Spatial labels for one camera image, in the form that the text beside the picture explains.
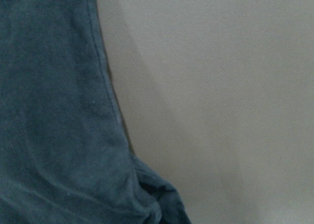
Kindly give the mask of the black printed t-shirt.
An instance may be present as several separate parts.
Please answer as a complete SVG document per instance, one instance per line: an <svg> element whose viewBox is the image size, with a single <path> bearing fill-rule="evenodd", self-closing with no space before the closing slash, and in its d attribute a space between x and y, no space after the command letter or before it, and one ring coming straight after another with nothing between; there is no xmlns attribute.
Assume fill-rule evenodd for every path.
<svg viewBox="0 0 314 224"><path fill-rule="evenodd" d="M190 222L130 150L96 0L0 0L0 221Z"/></svg>

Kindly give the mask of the brown table mat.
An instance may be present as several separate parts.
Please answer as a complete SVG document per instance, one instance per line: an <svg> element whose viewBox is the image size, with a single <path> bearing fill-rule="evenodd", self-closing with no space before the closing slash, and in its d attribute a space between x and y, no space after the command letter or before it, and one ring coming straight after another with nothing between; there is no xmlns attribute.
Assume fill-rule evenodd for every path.
<svg viewBox="0 0 314 224"><path fill-rule="evenodd" d="M314 221L314 0L97 0L135 154L194 224Z"/></svg>

